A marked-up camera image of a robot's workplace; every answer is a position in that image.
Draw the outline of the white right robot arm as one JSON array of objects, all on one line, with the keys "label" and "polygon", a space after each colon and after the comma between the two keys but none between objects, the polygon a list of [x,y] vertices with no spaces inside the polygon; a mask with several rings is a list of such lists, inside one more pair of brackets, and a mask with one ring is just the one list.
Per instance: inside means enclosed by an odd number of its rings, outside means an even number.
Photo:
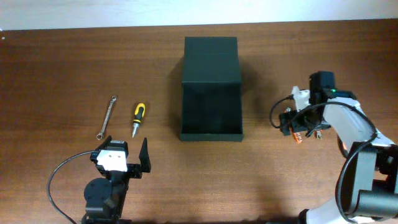
[{"label": "white right robot arm", "polygon": [[284,135],[319,136],[332,128],[345,158],[335,196],[300,212],[296,223],[376,223],[397,218],[397,144],[365,115],[352,91],[339,90],[332,72],[309,77],[309,88],[294,86],[295,109],[279,115]]}]

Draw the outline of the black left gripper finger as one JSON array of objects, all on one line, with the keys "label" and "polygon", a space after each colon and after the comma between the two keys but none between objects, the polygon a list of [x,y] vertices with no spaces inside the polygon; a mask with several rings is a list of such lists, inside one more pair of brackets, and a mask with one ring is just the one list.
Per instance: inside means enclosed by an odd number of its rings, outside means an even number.
[{"label": "black left gripper finger", "polygon": [[96,149],[95,151],[103,150],[112,141],[112,136],[108,136]]},{"label": "black left gripper finger", "polygon": [[139,160],[141,162],[141,172],[150,173],[152,166],[150,163],[147,138],[144,138],[143,140],[142,147],[139,153]]}]

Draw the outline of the orange black needle nose pliers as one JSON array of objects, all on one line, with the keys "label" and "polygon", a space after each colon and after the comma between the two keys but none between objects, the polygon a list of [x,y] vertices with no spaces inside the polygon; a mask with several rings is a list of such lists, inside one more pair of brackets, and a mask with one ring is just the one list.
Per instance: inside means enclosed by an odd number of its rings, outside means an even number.
[{"label": "orange black needle nose pliers", "polygon": [[345,144],[343,143],[343,141],[340,139],[339,136],[337,136],[337,143],[338,143],[338,148],[339,148],[342,156],[344,158],[347,158],[348,157],[348,150],[347,150]]}]

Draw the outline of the red handled small pliers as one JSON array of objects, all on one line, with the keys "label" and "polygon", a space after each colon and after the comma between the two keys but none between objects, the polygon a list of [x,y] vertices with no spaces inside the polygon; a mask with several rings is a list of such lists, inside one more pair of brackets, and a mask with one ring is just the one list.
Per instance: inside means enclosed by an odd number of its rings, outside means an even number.
[{"label": "red handled small pliers", "polygon": [[315,138],[316,138],[316,139],[322,139],[322,138],[323,138],[322,132],[323,132],[322,129],[315,130],[315,131],[314,131],[314,136],[315,136]]}]

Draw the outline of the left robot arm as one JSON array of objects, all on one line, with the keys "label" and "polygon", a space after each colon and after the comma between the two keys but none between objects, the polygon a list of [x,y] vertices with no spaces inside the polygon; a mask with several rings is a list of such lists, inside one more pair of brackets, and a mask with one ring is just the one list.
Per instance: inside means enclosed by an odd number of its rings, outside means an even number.
[{"label": "left robot arm", "polygon": [[91,180],[84,189],[86,200],[82,223],[132,223],[122,219],[124,203],[131,179],[140,179],[151,171],[147,138],[139,153],[140,163],[129,164],[126,141],[113,140],[108,136],[90,155],[101,178]]}]

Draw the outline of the orange socket bit rail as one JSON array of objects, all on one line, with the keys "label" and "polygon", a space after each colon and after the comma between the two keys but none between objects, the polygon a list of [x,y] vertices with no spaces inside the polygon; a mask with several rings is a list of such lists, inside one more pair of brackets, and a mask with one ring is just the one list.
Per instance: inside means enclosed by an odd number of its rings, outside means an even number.
[{"label": "orange socket bit rail", "polygon": [[290,127],[290,132],[292,133],[292,136],[293,136],[295,142],[296,142],[297,144],[300,144],[300,143],[302,142],[302,136],[301,136],[301,134],[300,134],[300,133],[297,133],[297,132],[294,132],[293,129],[292,129],[292,126]]}]

